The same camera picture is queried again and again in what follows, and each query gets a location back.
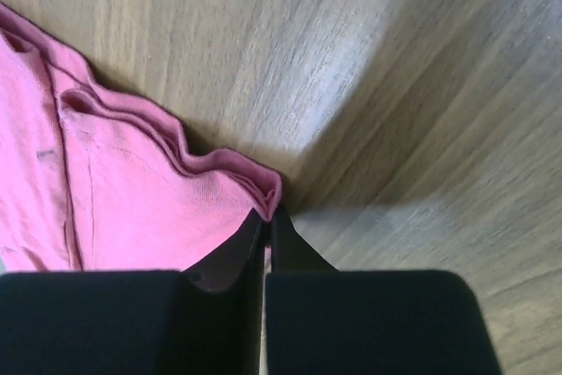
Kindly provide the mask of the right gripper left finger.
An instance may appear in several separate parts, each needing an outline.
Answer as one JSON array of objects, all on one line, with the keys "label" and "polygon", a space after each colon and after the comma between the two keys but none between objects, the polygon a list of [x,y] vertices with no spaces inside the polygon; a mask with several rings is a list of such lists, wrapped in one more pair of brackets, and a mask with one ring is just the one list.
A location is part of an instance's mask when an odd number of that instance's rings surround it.
[{"label": "right gripper left finger", "polygon": [[187,270],[1,278],[4,374],[255,374],[263,222]]}]

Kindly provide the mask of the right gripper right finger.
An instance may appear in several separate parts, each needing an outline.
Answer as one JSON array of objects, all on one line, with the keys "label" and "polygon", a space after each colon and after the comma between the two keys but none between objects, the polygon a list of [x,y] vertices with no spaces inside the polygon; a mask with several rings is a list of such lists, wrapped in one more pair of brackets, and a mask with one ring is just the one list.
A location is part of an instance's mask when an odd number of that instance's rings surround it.
[{"label": "right gripper right finger", "polygon": [[498,374],[477,298],[446,270],[339,271],[296,231],[270,224],[265,279],[271,374]]}]

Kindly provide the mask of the pink t shirt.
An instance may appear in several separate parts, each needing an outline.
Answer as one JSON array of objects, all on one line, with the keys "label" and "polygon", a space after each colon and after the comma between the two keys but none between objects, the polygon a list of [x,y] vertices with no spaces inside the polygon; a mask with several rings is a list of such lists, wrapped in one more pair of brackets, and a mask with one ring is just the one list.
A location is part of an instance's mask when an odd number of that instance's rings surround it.
[{"label": "pink t shirt", "polygon": [[192,154],[177,118],[1,9],[7,270],[185,270],[251,212],[270,220],[281,193],[276,171],[236,151]]}]

